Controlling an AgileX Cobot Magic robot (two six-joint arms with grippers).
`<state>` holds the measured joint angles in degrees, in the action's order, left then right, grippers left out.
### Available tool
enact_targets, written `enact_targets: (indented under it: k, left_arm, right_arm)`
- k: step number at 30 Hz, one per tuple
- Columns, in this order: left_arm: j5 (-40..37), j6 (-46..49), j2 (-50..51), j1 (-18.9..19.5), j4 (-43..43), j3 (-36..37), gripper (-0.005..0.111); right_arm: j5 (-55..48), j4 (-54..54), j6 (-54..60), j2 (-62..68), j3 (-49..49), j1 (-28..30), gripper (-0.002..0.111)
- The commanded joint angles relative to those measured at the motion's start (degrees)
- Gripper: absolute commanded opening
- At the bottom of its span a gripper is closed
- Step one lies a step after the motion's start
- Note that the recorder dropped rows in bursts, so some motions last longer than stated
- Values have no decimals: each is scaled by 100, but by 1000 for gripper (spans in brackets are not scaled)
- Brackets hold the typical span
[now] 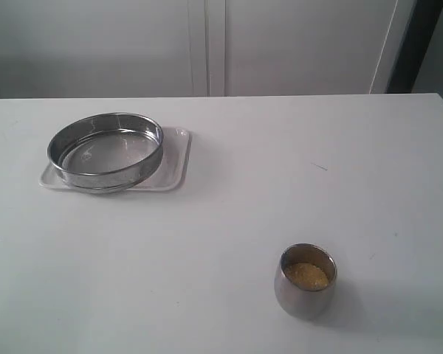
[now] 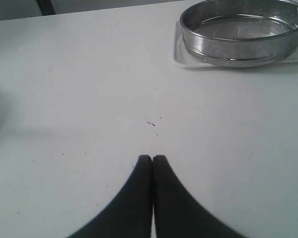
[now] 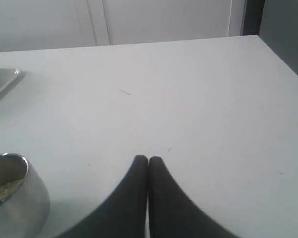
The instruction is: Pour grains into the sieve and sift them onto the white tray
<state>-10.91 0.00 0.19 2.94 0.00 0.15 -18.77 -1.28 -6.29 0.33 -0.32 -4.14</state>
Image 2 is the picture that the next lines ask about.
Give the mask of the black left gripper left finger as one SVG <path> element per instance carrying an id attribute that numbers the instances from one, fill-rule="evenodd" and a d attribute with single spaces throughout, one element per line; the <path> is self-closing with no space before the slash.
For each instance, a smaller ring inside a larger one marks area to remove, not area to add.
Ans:
<path id="1" fill-rule="evenodd" d="M 72 238 L 149 238 L 153 213 L 153 166 L 140 155 L 126 183 L 112 201 Z"/>

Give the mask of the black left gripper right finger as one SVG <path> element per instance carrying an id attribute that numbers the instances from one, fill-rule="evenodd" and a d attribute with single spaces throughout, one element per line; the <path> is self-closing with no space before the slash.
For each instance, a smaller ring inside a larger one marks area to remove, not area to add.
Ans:
<path id="1" fill-rule="evenodd" d="M 153 158 L 154 222 L 158 238 L 239 238 L 182 185 L 167 158 Z"/>

